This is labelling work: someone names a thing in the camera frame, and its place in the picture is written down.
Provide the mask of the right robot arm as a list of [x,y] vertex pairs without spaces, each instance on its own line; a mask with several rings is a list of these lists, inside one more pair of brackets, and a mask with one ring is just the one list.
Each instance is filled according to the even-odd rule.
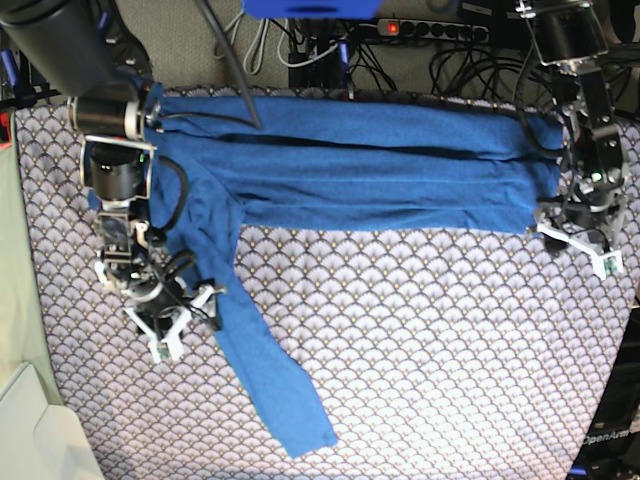
[[119,66],[107,42],[111,21],[83,1],[4,1],[1,28],[36,69],[69,98],[71,127],[82,134],[80,180],[99,202],[100,283],[131,299],[126,315],[147,338],[154,363],[177,361],[195,319],[219,328],[216,297],[182,279],[196,263],[182,249],[165,264],[153,258],[186,205],[184,169],[146,138],[159,130],[162,87]]

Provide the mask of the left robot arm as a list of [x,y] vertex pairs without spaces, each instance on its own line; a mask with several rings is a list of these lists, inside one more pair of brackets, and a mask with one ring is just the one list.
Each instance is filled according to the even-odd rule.
[[[609,85],[598,64],[608,52],[590,1],[519,1],[516,12],[531,47],[516,82],[513,104],[533,147],[558,159],[569,173],[566,189],[539,200],[533,232],[557,255],[573,247],[589,256],[593,273],[606,279],[623,270],[617,247],[628,204],[629,159],[614,120]],[[529,124],[524,80],[537,67],[552,71],[554,113],[566,130],[561,148],[545,146]]]

